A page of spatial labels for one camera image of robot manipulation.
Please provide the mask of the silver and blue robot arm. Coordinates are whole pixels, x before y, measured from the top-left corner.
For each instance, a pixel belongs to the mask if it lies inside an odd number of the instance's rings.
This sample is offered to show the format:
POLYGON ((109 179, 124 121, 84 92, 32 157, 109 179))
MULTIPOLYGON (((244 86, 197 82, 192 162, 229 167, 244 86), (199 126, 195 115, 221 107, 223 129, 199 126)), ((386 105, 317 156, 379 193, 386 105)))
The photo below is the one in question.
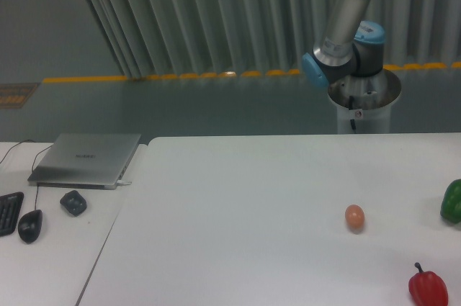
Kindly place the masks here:
POLYGON ((336 0, 323 37, 302 57, 304 74, 319 87, 345 76, 371 77, 383 69, 384 29, 360 24, 370 0, 336 0))

